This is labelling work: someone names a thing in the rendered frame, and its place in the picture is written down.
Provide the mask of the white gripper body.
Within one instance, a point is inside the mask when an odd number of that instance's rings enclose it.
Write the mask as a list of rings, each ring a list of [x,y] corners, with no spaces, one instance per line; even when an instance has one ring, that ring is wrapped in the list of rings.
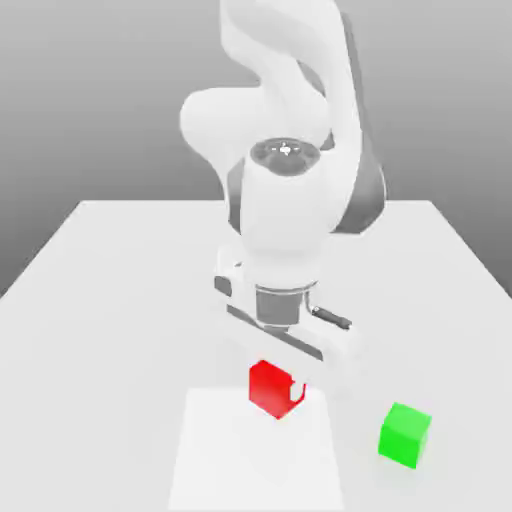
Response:
[[[359,383],[362,342],[355,327],[344,330],[309,313],[286,331],[262,327],[230,304],[218,320],[252,362],[265,360],[293,380],[333,395],[350,392]]]

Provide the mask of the small red cube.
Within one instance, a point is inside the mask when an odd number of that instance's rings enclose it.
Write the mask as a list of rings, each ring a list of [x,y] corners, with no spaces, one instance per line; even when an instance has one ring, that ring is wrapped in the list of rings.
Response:
[[[249,370],[249,400],[280,420],[302,402],[290,401],[289,389],[292,380],[291,374],[266,360],[260,360]]]

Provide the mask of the small green cube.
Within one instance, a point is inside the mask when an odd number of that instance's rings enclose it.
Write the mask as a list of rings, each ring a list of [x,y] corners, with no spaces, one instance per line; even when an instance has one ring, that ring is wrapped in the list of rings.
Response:
[[[395,402],[380,429],[378,454],[415,469],[424,451],[432,417]]]

